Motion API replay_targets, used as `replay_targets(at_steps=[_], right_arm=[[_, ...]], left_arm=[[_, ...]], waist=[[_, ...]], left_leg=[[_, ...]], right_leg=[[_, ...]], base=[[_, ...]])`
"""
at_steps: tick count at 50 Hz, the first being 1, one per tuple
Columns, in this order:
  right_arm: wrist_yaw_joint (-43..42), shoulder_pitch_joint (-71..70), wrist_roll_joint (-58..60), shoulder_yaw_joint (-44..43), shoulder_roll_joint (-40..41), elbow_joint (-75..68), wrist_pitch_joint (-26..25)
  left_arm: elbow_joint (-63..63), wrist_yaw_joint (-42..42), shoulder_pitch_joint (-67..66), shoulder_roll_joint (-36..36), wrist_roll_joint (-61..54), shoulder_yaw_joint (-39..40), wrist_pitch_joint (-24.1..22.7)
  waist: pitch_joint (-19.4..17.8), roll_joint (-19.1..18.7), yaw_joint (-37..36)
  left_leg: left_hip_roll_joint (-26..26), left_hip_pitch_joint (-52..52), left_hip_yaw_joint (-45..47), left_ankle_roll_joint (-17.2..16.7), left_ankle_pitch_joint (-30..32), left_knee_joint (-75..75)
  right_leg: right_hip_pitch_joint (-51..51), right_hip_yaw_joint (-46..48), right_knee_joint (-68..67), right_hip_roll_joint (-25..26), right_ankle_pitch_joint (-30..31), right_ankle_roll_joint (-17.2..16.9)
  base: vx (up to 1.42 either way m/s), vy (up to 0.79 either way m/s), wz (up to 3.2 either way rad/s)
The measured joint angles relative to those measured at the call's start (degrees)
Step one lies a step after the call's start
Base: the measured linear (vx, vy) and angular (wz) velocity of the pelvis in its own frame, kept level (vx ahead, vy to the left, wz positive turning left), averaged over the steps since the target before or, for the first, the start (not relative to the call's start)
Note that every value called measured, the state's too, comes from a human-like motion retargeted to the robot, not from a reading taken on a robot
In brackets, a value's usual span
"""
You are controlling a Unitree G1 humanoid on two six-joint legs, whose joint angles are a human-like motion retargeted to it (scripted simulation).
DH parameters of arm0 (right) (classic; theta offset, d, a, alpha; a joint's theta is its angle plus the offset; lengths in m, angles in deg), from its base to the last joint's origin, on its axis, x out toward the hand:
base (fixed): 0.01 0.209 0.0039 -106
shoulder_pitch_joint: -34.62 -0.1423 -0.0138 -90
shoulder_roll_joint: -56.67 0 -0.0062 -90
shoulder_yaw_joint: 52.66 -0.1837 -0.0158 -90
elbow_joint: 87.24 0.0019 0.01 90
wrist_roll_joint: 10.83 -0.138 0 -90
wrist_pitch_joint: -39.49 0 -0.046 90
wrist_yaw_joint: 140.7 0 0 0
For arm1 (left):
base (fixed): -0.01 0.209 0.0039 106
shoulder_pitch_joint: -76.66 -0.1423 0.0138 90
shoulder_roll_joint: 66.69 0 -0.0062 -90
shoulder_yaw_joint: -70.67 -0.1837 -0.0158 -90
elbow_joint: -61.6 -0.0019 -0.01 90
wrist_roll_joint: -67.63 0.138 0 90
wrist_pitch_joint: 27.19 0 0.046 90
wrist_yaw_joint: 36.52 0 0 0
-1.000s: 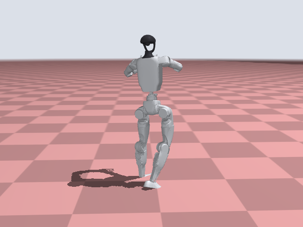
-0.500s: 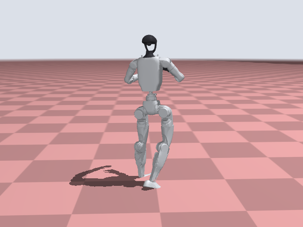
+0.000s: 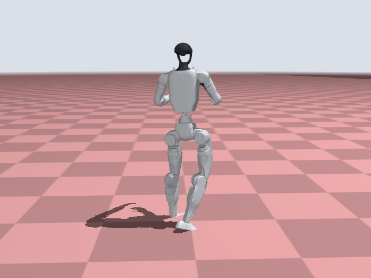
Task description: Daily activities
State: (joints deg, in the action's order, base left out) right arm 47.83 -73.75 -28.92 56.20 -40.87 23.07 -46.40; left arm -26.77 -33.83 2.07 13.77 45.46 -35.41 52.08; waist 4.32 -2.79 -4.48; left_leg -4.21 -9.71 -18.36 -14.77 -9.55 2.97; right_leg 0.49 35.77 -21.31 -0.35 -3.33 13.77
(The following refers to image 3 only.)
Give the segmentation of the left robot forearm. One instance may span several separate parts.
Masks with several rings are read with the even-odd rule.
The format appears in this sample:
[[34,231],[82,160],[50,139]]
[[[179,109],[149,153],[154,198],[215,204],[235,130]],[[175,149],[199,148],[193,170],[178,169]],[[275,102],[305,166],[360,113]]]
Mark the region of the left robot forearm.
[[164,105],[167,104],[167,103],[170,103],[169,94],[166,95],[166,96],[163,96],[162,98],[165,99],[165,103],[164,103]]

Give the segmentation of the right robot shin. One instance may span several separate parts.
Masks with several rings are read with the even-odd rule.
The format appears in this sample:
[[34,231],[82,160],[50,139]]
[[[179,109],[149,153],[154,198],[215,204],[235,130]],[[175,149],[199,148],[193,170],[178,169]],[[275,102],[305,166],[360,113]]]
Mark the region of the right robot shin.
[[206,178],[200,175],[196,179],[195,186],[191,186],[188,190],[187,207],[183,217],[183,221],[187,224],[190,224],[191,218],[202,200],[207,183]]

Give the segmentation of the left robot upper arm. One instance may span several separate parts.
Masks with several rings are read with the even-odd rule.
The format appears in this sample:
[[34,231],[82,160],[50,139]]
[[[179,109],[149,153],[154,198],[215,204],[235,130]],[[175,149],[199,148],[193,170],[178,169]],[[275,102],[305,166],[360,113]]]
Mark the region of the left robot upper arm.
[[163,106],[165,103],[165,99],[162,97],[167,87],[166,84],[168,83],[168,74],[169,74],[168,72],[164,73],[158,78],[158,84],[157,84],[157,88],[155,92],[154,104],[159,107]]

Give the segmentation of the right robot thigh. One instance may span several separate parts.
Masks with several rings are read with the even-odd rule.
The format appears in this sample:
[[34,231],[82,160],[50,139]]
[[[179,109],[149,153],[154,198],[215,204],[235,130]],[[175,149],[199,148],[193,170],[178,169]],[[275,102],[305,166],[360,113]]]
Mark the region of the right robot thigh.
[[195,142],[198,144],[198,167],[199,173],[191,177],[191,183],[195,186],[197,177],[204,176],[208,180],[212,167],[213,153],[212,141],[209,132],[204,129],[195,128],[193,131]]

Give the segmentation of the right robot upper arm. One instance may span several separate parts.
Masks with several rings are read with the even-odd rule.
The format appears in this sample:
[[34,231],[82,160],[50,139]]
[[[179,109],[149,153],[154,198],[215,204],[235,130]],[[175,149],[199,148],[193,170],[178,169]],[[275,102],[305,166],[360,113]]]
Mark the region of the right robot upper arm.
[[211,77],[208,72],[206,71],[196,71],[197,79],[199,82],[204,83],[204,87],[207,92],[210,94],[211,98],[210,101],[213,105],[216,105],[221,102],[219,95],[217,94],[216,87],[211,80]]

